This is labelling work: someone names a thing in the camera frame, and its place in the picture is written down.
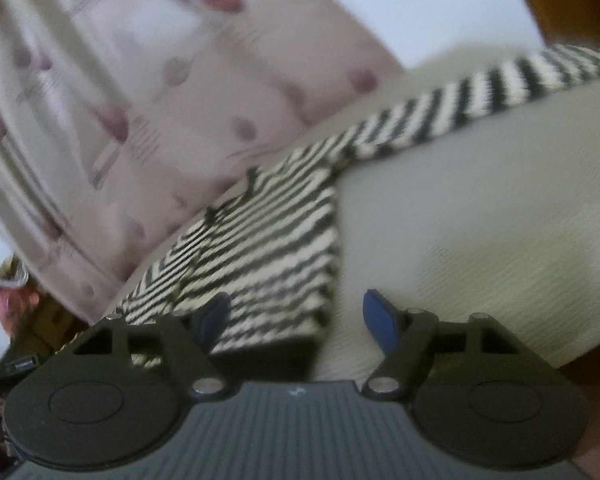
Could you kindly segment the pink floral bag on desk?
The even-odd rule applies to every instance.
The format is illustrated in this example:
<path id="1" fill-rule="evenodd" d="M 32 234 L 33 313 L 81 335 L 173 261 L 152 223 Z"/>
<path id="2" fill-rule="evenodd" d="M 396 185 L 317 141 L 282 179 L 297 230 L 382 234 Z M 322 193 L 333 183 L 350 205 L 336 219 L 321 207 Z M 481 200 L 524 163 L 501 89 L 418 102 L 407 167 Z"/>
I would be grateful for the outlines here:
<path id="1" fill-rule="evenodd" d="M 23 319 L 42 304 L 38 281 L 16 255 L 0 265 L 0 324 L 10 339 L 16 336 Z"/>

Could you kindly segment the black white striped knit sweater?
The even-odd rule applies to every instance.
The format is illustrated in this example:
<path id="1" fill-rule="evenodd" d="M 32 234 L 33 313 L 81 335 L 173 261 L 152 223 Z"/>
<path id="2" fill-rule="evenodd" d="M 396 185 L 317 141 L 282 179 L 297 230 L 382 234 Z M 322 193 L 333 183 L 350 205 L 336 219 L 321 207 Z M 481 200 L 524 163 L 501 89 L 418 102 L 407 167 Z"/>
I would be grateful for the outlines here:
<path id="1" fill-rule="evenodd" d="M 317 340 L 338 261 L 336 179 L 347 166 L 460 130 L 600 78 L 600 48 L 554 44 L 396 103 L 248 171 L 242 194 L 206 210 L 118 303 L 132 325 L 230 297 L 215 354 Z"/>

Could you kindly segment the brown wooden desk with drawers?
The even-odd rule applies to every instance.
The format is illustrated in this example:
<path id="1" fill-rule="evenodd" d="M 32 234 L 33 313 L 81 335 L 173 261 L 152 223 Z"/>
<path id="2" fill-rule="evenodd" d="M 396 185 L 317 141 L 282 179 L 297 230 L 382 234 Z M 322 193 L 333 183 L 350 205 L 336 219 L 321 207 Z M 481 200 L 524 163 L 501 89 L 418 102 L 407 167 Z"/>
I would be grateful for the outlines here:
<path id="1" fill-rule="evenodd" d="M 42 363 L 87 329 L 87 323 L 63 307 L 38 306 L 23 315 L 16 325 L 0 364 L 32 356 Z M 10 390 L 12 386 L 0 387 L 0 478 L 15 463 L 15 459 L 6 451 L 3 430 L 4 400 Z"/>

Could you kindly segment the pink leaf-print curtain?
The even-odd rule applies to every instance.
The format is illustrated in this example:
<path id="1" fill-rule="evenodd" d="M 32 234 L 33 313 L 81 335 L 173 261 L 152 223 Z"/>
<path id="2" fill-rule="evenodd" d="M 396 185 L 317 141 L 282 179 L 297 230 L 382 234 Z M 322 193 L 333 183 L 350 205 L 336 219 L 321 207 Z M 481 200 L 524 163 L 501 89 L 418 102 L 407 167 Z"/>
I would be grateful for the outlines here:
<path id="1" fill-rule="evenodd" d="M 0 234 L 96 321 L 247 168 L 401 70 L 335 0 L 0 0 Z"/>

